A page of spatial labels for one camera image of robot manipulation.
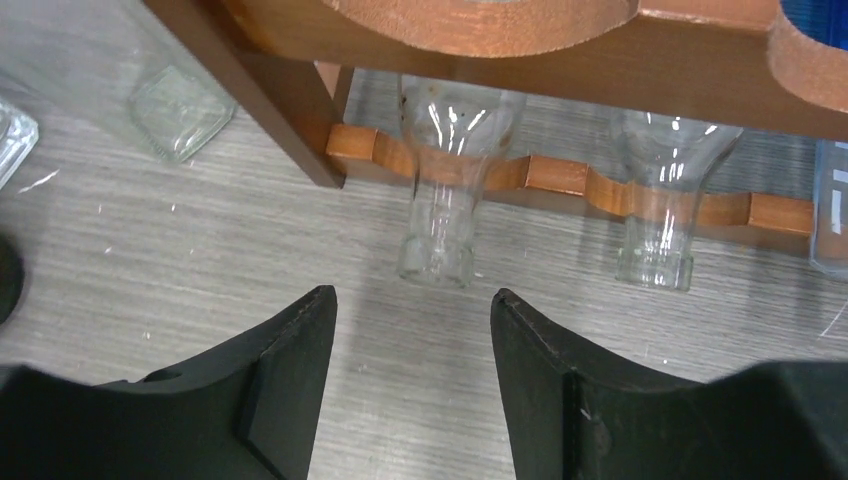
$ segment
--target glass bottle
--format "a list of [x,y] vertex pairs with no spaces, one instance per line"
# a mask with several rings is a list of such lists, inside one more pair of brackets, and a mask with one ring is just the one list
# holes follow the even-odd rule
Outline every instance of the glass bottle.
[[467,286],[486,175],[505,158],[527,96],[412,75],[399,76],[398,92],[403,140],[415,161],[398,273],[417,283]]
[[38,123],[0,97],[0,188],[38,141]]
[[0,70],[160,159],[181,162],[236,103],[138,0],[0,0]]
[[633,110],[612,114],[610,133],[629,181],[616,279],[689,290],[692,236],[710,175],[739,127]]

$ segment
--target white mark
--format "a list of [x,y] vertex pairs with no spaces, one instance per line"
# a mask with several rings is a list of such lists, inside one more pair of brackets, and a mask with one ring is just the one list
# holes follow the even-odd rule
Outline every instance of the white mark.
[[41,180],[36,181],[32,185],[18,190],[18,193],[28,192],[28,191],[32,190],[33,188],[35,188],[39,185],[44,185],[45,183],[49,182],[51,178],[55,177],[58,174],[59,174],[59,170],[56,170],[55,172],[51,173],[50,175],[47,175],[46,177],[42,178]]
[[830,322],[830,325],[828,325],[827,328],[825,328],[824,331],[819,334],[819,338],[827,335],[827,332],[829,332],[830,329],[833,327],[833,325],[836,324],[836,321],[839,320],[840,316],[842,316],[842,312],[845,311],[845,307],[847,307],[847,306],[848,306],[848,300],[845,300],[845,303],[842,304],[842,308],[840,308],[839,312],[837,312],[836,316],[833,317],[833,320]]

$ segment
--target curved wooden cutout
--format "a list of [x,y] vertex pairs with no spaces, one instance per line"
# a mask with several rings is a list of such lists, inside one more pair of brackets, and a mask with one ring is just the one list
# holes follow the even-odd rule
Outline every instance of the curved wooden cutout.
[[585,42],[623,25],[637,0],[321,0],[406,45],[472,57],[520,57]]
[[[622,13],[632,6],[628,0],[559,2],[582,9],[568,10],[566,18],[560,10],[564,33],[544,38],[539,33],[549,32],[550,21],[526,25],[557,2],[479,6],[457,0],[476,9],[469,18],[486,9],[527,9],[514,19],[491,17],[497,28],[481,20],[469,24],[483,26],[466,29],[453,16],[444,17],[451,20],[443,27],[420,25],[420,18],[438,16],[437,9],[420,2],[222,2],[253,47],[271,55],[848,140],[848,88],[841,86],[848,77],[848,53],[797,32],[779,0],[640,0],[632,16]],[[592,3],[613,13],[598,13]],[[389,4],[394,10],[376,8]],[[439,0],[435,5],[454,4]],[[390,19],[392,12],[403,16]],[[571,32],[569,25],[583,26]],[[512,40],[492,40],[495,31]],[[470,39],[478,34],[487,40]]]
[[[409,185],[414,163],[402,142],[375,128],[336,125],[327,156],[352,178]],[[486,198],[530,208],[621,221],[629,213],[628,185],[571,160],[530,155],[497,166],[486,179]],[[697,233],[806,255],[813,228],[812,202],[763,193],[707,194]]]

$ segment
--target wooden frame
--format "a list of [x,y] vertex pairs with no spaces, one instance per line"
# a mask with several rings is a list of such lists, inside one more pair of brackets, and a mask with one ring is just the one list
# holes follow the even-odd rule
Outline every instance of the wooden frame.
[[[342,124],[353,69],[339,65],[848,140],[848,54],[798,32],[779,0],[145,2],[324,186],[405,183],[412,166],[399,142]],[[495,201],[625,213],[625,187],[573,161],[518,159],[487,186]],[[795,254],[811,229],[810,202],[759,193],[708,196],[699,216],[701,235]]]

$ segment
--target bottle mouth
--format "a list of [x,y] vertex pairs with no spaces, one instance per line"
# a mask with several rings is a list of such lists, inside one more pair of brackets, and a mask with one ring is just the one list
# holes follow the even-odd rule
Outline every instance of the bottle mouth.
[[668,250],[625,247],[618,251],[615,279],[642,287],[689,291],[692,255]]
[[401,245],[397,272],[419,285],[463,288],[474,277],[474,253],[469,242],[410,235]]

